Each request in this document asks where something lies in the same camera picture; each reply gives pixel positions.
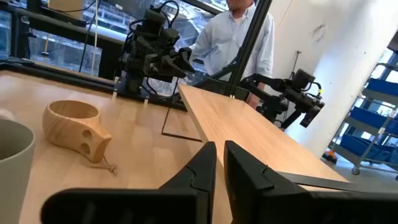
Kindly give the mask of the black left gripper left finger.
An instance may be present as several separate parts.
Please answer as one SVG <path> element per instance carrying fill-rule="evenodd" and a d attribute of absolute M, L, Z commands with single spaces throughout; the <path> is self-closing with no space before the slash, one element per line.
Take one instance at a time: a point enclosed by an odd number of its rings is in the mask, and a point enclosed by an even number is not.
<path fill-rule="evenodd" d="M 42 223 L 211 223 L 216 146 L 207 142 L 158 189 L 59 191 L 42 205 Z"/>

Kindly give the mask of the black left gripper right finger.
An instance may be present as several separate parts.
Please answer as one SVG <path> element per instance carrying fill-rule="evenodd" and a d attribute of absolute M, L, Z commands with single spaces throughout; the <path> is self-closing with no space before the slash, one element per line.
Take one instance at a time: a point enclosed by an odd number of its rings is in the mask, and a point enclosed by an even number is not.
<path fill-rule="evenodd" d="M 224 144 L 233 223 L 397 224 L 397 191 L 278 172 L 233 141 Z"/>

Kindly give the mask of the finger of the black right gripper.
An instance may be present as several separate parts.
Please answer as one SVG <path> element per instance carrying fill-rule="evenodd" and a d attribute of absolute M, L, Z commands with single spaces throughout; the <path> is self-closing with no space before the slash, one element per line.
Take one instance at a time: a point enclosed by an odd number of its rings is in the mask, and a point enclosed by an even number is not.
<path fill-rule="evenodd" d="M 180 69 L 174 63 L 174 60 L 168 55 L 164 55 L 161 57 L 160 74 L 163 76 L 169 76 L 169 77 L 178 77 L 178 78 L 186 77 L 185 72 L 182 69 Z"/>
<path fill-rule="evenodd" d="M 180 48 L 178 51 L 177 66 L 187 72 L 195 73 L 194 67 L 190 63 L 192 50 L 190 47 Z"/>

